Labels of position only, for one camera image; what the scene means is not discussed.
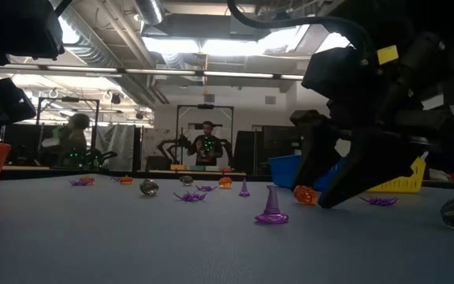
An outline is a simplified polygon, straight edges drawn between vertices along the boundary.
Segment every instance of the purple game piece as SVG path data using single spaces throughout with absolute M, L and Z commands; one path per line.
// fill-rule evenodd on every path
M 185 193 L 183 196 L 179 196 L 177 195 L 176 193 L 173 193 L 174 196 L 180 198 L 182 201 L 185 201 L 185 202 L 196 202 L 196 201 L 201 201 L 204 199 L 204 197 L 206 197 L 206 194 L 207 193 L 204 193 L 203 195 L 199 195 L 198 193 L 190 193 L 190 192 L 187 192 Z
M 71 183 L 72 186 L 86 186 L 88 185 L 88 182 L 87 181 L 69 181 L 69 183 Z
M 196 185 L 195 187 L 197 188 L 197 190 L 203 191 L 203 192 L 210 192 L 210 191 L 212 191 L 213 189 L 216 189 L 216 188 L 217 188 L 217 186 L 211 187 L 211 186 L 197 186 L 197 185 Z
M 369 203 L 370 205 L 378 205 L 378 206 L 390 206 L 394 205 L 397 202 L 397 198 L 387 199 L 387 198 L 374 198 L 369 197 L 369 199 L 365 199 L 363 197 L 359 197 L 361 200 Z
M 250 193 L 246 187 L 246 178 L 243 180 L 243 187 L 241 188 L 240 196 L 242 197 L 249 197 Z
M 264 224 L 284 224 L 288 222 L 288 215 L 282 214 L 277 205 L 276 189 L 268 185 L 269 196 L 267 197 L 266 210 L 261 215 L 255 217 L 257 221 Z

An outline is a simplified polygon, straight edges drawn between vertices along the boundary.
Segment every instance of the t-shirt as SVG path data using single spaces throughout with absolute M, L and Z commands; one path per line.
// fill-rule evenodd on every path
M 217 166 L 217 158 L 223 155 L 221 142 L 215 136 L 199 135 L 192 143 L 189 154 L 197 154 L 195 156 L 195 164 L 197 166 Z

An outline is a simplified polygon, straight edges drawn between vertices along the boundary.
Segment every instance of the wire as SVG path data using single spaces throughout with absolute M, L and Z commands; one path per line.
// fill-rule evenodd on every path
M 98 26 L 98 29 L 104 31 L 110 26 L 110 23 L 106 24 L 104 27 L 101 27 L 101 25 L 99 24 L 99 21 L 98 21 L 98 13 L 99 13 L 99 8 L 97 8 L 95 10 L 95 24 Z
M 271 29 L 271 28 L 287 28 L 295 27 L 303 24 L 322 24 L 329 31 L 339 32 L 344 37 L 352 42 L 353 46 L 358 49 L 363 49 L 364 57 L 373 59 L 375 55 L 374 45 L 369 36 L 369 33 L 359 24 L 345 20 L 339 17 L 300 17 L 291 20 L 281 21 L 257 21 L 244 16 L 241 11 L 237 9 L 235 0 L 227 0 L 227 6 L 230 13 L 242 24 L 252 28 Z M 362 36 L 362 40 L 358 41 L 356 37 L 349 37 L 355 31 Z

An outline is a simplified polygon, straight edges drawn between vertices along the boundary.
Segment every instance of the yellow crate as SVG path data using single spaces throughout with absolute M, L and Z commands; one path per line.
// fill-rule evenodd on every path
M 171 170 L 186 170 L 187 167 L 185 165 L 171 165 Z
M 368 192 L 402 192 L 419 193 L 422 190 L 423 175 L 426 163 L 423 159 L 417 158 L 411 165 L 413 175 L 410 177 L 399 177 L 384 184 L 374 186 Z

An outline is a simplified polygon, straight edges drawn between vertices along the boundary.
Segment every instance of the table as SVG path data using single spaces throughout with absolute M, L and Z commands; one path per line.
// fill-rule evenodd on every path
M 290 222 L 264 226 L 254 217 L 268 183 L 249 182 L 248 198 L 235 182 L 187 204 L 173 192 L 192 188 L 176 180 L 157 180 L 147 198 L 141 180 L 67 182 L 79 177 L 0 181 L 0 283 L 454 283 L 454 230 L 439 215 L 454 190 L 326 210 L 278 189 Z

